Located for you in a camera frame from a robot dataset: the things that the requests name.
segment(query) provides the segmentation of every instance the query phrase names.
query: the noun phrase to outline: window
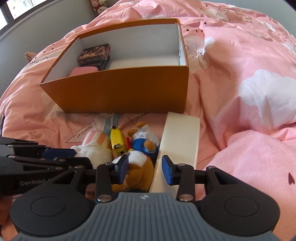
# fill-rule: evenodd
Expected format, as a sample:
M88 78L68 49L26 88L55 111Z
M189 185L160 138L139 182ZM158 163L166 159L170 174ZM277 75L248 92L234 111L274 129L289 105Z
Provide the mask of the window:
M55 0L7 0L0 7L0 37L17 22Z

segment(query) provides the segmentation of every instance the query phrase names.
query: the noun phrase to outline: human foot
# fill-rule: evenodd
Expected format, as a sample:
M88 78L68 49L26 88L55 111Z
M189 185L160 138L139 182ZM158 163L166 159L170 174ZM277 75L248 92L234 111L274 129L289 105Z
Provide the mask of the human foot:
M33 58L36 57L36 55L37 55L37 53L27 52L27 53L25 53L25 58L26 58L26 60L27 60L28 63L29 63L29 62L32 61Z

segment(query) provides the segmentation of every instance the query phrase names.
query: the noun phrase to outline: blanket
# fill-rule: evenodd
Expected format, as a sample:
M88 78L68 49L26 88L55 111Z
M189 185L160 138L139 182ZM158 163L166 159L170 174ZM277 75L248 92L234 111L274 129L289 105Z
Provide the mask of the blanket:
M190 69L185 114L201 118L196 168L217 166L273 197L281 210L274 233L290 240L296 234L296 39L260 12L197 0L121 0L20 71L0 99L3 136L69 148L89 130L110 134L119 125L126 134L145 121L161 138L165 114L66 114L38 85L78 34L151 18L181 22ZM202 189L196 192L203 197ZM0 202L5 240L16 235L10 205L9 198Z

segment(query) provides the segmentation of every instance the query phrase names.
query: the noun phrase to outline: bed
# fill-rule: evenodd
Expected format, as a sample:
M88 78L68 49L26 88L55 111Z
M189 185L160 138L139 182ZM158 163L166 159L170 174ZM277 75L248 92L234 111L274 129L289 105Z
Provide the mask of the bed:
M296 39L260 12L197 0L121 0L21 70L0 99L3 136L70 148L90 129L109 134L119 125L126 134L145 121L161 138L166 114L66 114L38 85L77 34L151 18L181 22L190 70L184 113L201 120L196 169L217 166L273 197L281 210L274 233L290 240L296 234ZM202 188L196 193L204 195ZM5 240L16 235L10 204L0 202Z

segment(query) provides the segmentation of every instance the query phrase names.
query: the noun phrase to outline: window frame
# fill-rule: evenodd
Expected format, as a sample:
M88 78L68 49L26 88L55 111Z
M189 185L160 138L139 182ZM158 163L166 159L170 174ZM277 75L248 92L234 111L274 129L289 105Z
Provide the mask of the window frame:
M0 7L3 16L7 22L7 25L4 26L2 29L0 29L0 38L6 33L8 32L11 28L13 28L13 26L15 26L18 22L22 21L24 18L26 18L28 15L34 13L35 11L37 11L38 9L54 2L54 1L58 1L58 0L45 0L44 2L38 4L35 7L32 7L30 10L26 11L25 13L23 13L22 15L20 15L19 17L17 17L16 19L13 19L13 16L9 10L9 7L7 5L7 3L5 3L2 7Z

